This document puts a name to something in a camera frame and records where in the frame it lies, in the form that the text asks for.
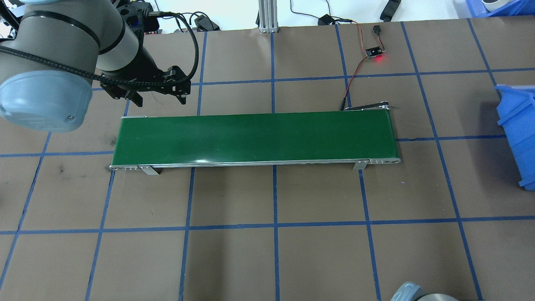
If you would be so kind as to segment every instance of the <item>blue storage bin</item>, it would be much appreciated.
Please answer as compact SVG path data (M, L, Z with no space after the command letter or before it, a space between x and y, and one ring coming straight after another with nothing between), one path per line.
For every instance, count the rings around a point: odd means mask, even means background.
M489 12L481 0L467 0L468 9L475 18L526 16L535 14L535 0L512 0L499 9Z
M522 176L520 186L535 190L535 86L497 85L502 100L500 120L516 165Z

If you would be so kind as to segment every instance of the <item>black cable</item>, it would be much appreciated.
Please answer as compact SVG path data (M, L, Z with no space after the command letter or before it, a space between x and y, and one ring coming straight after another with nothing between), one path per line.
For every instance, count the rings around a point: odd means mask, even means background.
M160 6L158 5L158 1L154 0L154 3L156 4L156 8L158 9L158 11L160 11Z
M0 17L2 17L15 31L19 31L19 22L15 15L7 8L4 0L0 0Z
M21 57L21 58L25 58L25 59L28 59L30 61L46 65L48 67L56 68L56 69L59 69L59 70L62 70L62 71L66 71L66 72L72 73L74 75L81 76L83 78L87 78L87 79L91 79L91 80L97 80L97 81L102 82L103 84L126 86L126 87L132 87L132 88L134 88L134 87L147 87L147 88L148 87L172 87L172 86L176 86L176 84L179 83L179 82L184 82L184 81L190 80L193 77L193 75L195 75L195 72L197 72L197 67L198 67L198 63L199 63L199 47L198 47L198 44L197 44L197 38L195 37L195 33L192 31L192 28L186 23L187 20L186 20L186 18L184 18L182 16L182 14L175 14L175 13L172 13L172 12L166 12L165 13L165 17L167 17L167 16L177 16L178 18L180 18L181 21L183 21L186 24L186 27L188 28L189 33L190 33L190 35L191 35L191 37L193 39L193 46L195 47L195 61L193 63L192 70L190 71L190 73L186 77L181 78L179 80L168 81L168 82L118 80L118 79L112 79L112 78L105 77L105 76L99 76L99 75L96 75L94 73L87 72L87 71L82 70L82 69L78 69L76 67L68 66L68 65L65 65L65 64L62 64L62 63L59 63L59 62L55 62L55 61L52 61L52 60L44 58L44 57L40 57L40 56L37 56L37 55L29 54L27 52L20 51L20 50L17 50L17 49L13 49L13 48L9 48L9 47L5 47L5 46L0 46L0 52L6 53L6 54L10 54L10 55L13 55L13 56L18 56L18 57Z
M331 5L329 4L329 0L325 0L327 2L327 8L329 8L329 16L331 15Z
M294 11L294 10L292 9L292 0L290 0L290 11L291 11L292 13L302 14L303 16L309 16L309 17L313 17L313 18L316 18L316 19L319 20L319 18L316 17L316 16L314 16L314 15L307 14L307 13L304 13L304 12L296 12L296 11Z
M351 19L340 18L340 17L337 17L337 16L331 16L331 18L336 18L336 20L335 20L336 22L349 22L349 23L354 22Z

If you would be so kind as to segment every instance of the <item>robotic arm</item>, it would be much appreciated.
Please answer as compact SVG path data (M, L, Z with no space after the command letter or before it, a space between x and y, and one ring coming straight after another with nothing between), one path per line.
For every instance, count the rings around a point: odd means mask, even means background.
M82 123L99 80L114 99L142 106L140 91L171 94L182 103L198 65L189 75L178 66L158 69L143 47L144 32L159 17L144 2L115 8L110 0L23 0L26 12L16 39L0 40L0 116L34 130L68 132ZM95 67L102 76L94 74Z

